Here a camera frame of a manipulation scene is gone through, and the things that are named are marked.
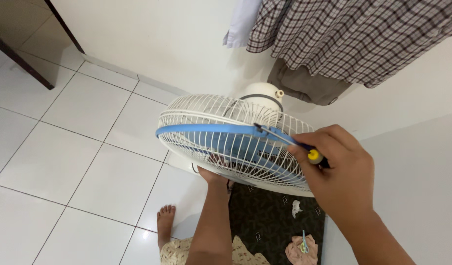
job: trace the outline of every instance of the hand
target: hand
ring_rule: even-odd
[[[338,125],[292,137],[315,146],[328,159],[331,168],[320,170],[308,161],[305,149],[288,146],[319,206],[336,224],[355,224],[374,214],[373,159],[357,139]]]
[[[219,174],[213,173],[209,170],[206,170],[203,167],[197,166],[197,168],[198,168],[198,172],[199,172],[200,176],[202,176],[208,184],[219,182],[226,186],[226,183],[228,181],[227,178],[225,178]]]

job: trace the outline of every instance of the dark floor mat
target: dark floor mat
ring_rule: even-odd
[[[292,203],[302,212],[292,216]],[[262,253],[271,265],[290,265],[285,249],[292,236],[311,233],[321,263],[325,213],[316,199],[292,196],[235,183],[229,202],[231,233],[238,235],[253,255]]]

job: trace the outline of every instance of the plaid shirt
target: plaid shirt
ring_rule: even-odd
[[[247,51],[373,88],[452,35],[452,0],[263,0]]]

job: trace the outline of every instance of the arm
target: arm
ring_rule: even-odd
[[[319,206],[339,227],[359,264],[413,265],[373,210],[373,159],[360,143],[338,125],[293,138],[316,146],[328,158],[331,168],[320,170],[308,162],[303,148],[288,147],[300,163]]]
[[[231,265],[227,179],[201,167],[198,171],[208,183],[208,192],[186,265]]]

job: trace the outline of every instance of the grey rubber ring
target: grey rubber ring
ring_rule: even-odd
[[[261,98],[270,99],[271,101],[277,103],[277,105],[280,107],[280,110],[283,112],[283,106],[277,99],[274,99],[274,98],[272,98],[270,96],[267,96],[267,95],[264,95],[264,94],[250,94],[250,95],[247,95],[247,96],[243,96],[240,99],[247,99],[247,98],[253,98],[253,97],[261,97]]]

